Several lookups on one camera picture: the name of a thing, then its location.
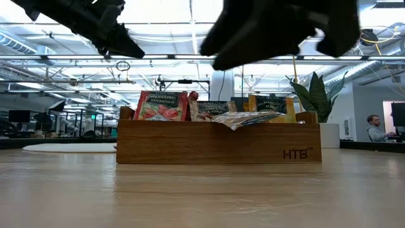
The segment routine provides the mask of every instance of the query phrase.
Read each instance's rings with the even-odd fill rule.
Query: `htb logo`
[[[283,157],[284,160],[306,159],[308,157],[308,151],[312,149],[312,147],[307,147],[306,149],[285,149],[283,152]]]

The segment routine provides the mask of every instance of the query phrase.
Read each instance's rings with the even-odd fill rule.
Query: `wooden table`
[[[315,165],[116,165],[0,151],[0,227],[404,227],[405,155]]]

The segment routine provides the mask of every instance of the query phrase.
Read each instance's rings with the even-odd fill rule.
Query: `man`
[[[378,115],[370,115],[367,117],[367,122],[371,125],[367,128],[368,135],[372,142],[388,142],[388,136],[394,136],[394,132],[386,134],[380,126],[380,117]]]

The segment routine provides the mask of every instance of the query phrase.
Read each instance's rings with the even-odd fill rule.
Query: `white planter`
[[[340,134],[338,123],[320,123],[321,146],[324,149],[339,149]]]

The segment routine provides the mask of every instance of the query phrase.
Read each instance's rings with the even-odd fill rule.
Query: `potted plant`
[[[318,77],[315,72],[312,76],[309,90],[290,79],[290,84],[295,90],[294,94],[298,96],[302,107],[306,111],[315,111],[318,114],[322,148],[340,147],[339,125],[327,122],[335,100],[343,89],[346,74],[347,72],[344,74],[343,79],[331,88],[329,93],[325,90],[323,76]]]

